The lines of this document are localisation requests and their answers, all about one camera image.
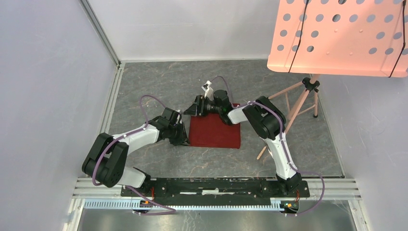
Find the dark red cloth napkin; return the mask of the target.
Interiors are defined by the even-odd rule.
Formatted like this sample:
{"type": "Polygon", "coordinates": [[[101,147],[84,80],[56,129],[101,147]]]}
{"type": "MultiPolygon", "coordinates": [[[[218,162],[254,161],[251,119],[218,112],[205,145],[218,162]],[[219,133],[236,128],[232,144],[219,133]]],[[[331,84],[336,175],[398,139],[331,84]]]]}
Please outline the dark red cloth napkin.
{"type": "Polygon", "coordinates": [[[190,146],[232,149],[241,147],[241,126],[239,124],[226,125],[217,114],[190,117],[190,146]]]}

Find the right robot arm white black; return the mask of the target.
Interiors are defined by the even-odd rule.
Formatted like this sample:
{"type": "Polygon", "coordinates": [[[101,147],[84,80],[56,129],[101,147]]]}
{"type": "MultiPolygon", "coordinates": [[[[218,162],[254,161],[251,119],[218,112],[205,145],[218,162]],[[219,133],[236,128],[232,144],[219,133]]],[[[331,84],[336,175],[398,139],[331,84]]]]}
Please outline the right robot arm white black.
{"type": "Polygon", "coordinates": [[[225,90],[216,90],[213,100],[203,95],[196,96],[192,105],[184,112],[189,116],[204,117],[217,114],[223,123],[235,125],[248,121],[256,134],[265,142],[276,166],[278,191],[283,196],[291,196],[302,181],[295,170],[286,141],[284,114],[265,96],[247,104],[234,106],[225,90]]]}

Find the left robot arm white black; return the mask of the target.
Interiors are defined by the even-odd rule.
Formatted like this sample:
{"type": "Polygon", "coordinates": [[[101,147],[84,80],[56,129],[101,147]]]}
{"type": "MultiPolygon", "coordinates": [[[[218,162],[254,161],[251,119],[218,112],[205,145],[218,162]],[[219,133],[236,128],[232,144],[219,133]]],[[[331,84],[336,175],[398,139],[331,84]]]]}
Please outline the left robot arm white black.
{"type": "Polygon", "coordinates": [[[95,186],[132,186],[139,196],[146,196],[151,191],[148,175],[127,167],[127,156],[163,140],[174,146],[190,144],[179,111],[165,108],[161,115],[137,129],[116,135],[99,134],[82,164],[82,172],[92,178],[95,186]]]}

